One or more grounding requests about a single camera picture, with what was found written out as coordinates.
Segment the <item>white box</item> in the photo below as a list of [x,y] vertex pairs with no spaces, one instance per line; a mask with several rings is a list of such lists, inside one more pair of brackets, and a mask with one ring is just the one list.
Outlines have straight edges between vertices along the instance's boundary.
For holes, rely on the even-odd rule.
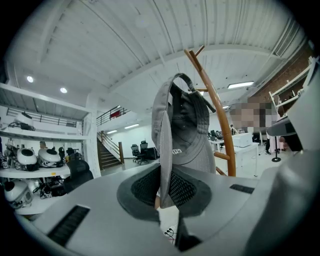
[[235,147],[244,148],[252,144],[252,134],[239,133],[232,136],[233,145]]

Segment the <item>staircase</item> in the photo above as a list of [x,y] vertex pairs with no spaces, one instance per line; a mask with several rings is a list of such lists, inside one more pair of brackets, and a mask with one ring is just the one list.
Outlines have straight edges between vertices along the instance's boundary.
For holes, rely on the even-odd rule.
[[99,165],[100,169],[104,170],[111,166],[122,165],[120,160],[116,158],[110,151],[97,139]]
[[100,170],[125,163],[122,143],[115,144],[103,131],[96,135]]

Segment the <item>white robot body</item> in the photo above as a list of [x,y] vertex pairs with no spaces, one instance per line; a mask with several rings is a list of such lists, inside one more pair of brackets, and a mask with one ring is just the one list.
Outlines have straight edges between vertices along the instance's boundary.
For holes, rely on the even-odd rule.
[[26,113],[19,113],[14,118],[14,121],[16,123],[19,123],[21,125],[21,128],[24,130],[35,130],[34,127],[34,121],[32,120],[32,117]]

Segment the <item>brick wall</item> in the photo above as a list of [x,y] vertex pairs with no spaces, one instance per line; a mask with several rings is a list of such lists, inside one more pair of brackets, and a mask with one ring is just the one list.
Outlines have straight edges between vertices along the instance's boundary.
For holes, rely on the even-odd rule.
[[277,91],[288,83],[287,80],[291,81],[306,69],[309,65],[308,60],[310,56],[314,56],[314,54],[308,43],[306,43],[295,56],[293,56],[291,60],[289,60],[288,63],[252,97],[258,99],[258,102],[260,103],[272,102],[269,92]]

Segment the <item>gray cap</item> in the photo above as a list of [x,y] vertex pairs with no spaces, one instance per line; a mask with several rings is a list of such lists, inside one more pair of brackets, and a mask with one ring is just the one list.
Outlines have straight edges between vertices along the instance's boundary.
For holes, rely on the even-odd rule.
[[[183,91],[174,79],[183,79],[191,93]],[[152,108],[152,140],[160,154],[161,207],[173,205],[168,192],[172,164],[203,172],[216,172],[208,140],[209,111],[216,110],[195,90],[184,73],[177,73],[159,89]]]

